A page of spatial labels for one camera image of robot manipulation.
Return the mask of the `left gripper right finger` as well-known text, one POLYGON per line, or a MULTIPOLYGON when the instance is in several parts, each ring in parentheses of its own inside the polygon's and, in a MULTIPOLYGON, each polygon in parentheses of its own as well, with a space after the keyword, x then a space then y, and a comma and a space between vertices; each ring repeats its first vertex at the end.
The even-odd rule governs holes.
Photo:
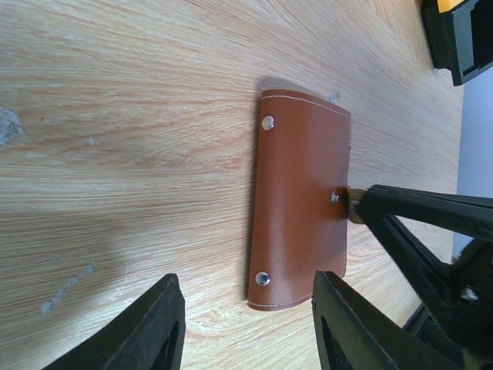
POLYGON ((322 369, 459 369, 397 326, 336 274, 316 271, 312 298, 322 369))

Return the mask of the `brown leather card holder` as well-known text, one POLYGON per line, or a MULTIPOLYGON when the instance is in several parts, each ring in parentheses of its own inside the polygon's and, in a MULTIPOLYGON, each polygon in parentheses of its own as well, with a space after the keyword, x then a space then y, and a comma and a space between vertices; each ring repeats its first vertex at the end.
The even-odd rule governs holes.
POLYGON ((289 89, 260 96, 247 304, 259 311, 311 298, 314 275, 347 269, 351 116, 289 89))

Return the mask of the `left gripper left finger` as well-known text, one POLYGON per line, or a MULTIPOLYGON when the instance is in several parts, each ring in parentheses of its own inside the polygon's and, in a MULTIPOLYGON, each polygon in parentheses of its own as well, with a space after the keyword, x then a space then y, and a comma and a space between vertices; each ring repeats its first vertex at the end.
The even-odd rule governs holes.
POLYGON ((104 328, 47 369, 179 369, 186 331, 176 274, 157 281, 104 328))

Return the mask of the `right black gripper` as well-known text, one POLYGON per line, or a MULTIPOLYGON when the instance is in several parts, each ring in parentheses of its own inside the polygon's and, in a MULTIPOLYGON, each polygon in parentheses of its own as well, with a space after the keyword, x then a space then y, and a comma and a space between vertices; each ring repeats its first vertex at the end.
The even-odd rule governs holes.
POLYGON ((492 199, 384 185, 348 190, 348 216, 365 224, 399 266, 466 369, 492 368, 492 199), (437 259, 400 221, 467 235, 454 263, 437 259))

